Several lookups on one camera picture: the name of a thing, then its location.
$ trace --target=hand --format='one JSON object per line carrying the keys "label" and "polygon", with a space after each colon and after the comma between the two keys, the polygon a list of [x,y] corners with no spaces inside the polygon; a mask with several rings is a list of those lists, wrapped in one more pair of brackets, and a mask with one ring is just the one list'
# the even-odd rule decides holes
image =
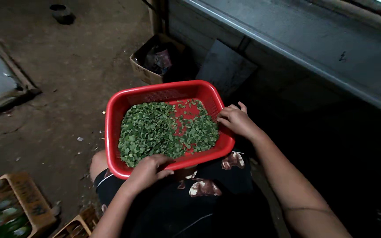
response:
{"label": "hand", "polygon": [[235,105],[223,108],[217,116],[217,121],[234,133],[250,140],[254,138],[257,133],[263,131],[249,118],[246,112],[246,106],[241,102],[238,102],[238,104],[241,106],[241,109]]}
{"label": "hand", "polygon": [[168,158],[163,154],[154,154],[143,158],[133,169],[130,177],[123,183],[121,188],[133,196],[138,195],[156,181],[174,174],[173,170],[161,170],[157,172],[160,165],[172,160],[172,158]]}

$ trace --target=leg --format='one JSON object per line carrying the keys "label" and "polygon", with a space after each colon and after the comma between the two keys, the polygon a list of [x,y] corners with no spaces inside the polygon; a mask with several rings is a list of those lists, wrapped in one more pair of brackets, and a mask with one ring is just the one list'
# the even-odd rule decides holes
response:
{"label": "leg", "polygon": [[97,176],[106,169],[108,169],[107,157],[105,150],[101,150],[92,157],[91,168],[89,169],[91,180],[94,182]]}
{"label": "leg", "polygon": [[103,207],[107,207],[124,180],[113,176],[108,169],[105,150],[99,151],[92,157],[89,174],[94,186],[97,187],[100,202],[103,204]]}

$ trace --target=dirt floor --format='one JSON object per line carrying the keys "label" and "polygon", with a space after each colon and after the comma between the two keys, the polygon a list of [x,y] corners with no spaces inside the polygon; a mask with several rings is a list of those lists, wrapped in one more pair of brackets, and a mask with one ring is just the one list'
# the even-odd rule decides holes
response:
{"label": "dirt floor", "polygon": [[[58,24],[54,3],[70,7],[75,23]],[[137,0],[0,0],[0,40],[42,90],[0,115],[0,176],[27,171],[50,203],[61,201],[58,229],[98,205],[85,176],[104,148],[102,112],[114,93],[144,85],[129,56],[150,37],[148,9]]]}

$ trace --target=wall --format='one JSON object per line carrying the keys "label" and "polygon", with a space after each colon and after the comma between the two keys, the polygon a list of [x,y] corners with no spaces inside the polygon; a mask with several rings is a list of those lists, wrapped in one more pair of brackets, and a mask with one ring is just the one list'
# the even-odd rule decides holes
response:
{"label": "wall", "polygon": [[[183,1],[168,8],[170,34],[199,64],[215,39],[243,38]],[[354,237],[381,235],[381,110],[255,41],[242,55],[259,68],[225,104],[247,104]]]}

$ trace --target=cardboard box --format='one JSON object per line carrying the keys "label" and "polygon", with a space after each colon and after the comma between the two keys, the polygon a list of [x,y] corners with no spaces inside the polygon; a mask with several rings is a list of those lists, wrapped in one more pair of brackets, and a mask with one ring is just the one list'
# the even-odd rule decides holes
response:
{"label": "cardboard box", "polygon": [[140,66],[143,65],[145,62],[146,54],[151,50],[151,48],[157,44],[160,43],[168,43],[171,42],[176,46],[179,54],[183,54],[183,51],[185,50],[185,46],[180,44],[179,42],[171,39],[170,37],[158,33],[151,37],[139,50],[137,50],[134,54],[130,56],[130,64],[132,65],[132,69],[135,72],[135,75],[139,77],[142,81],[144,81],[147,84],[162,84],[163,83],[163,76],[156,74],[154,72],[151,72],[147,70],[146,68]]}

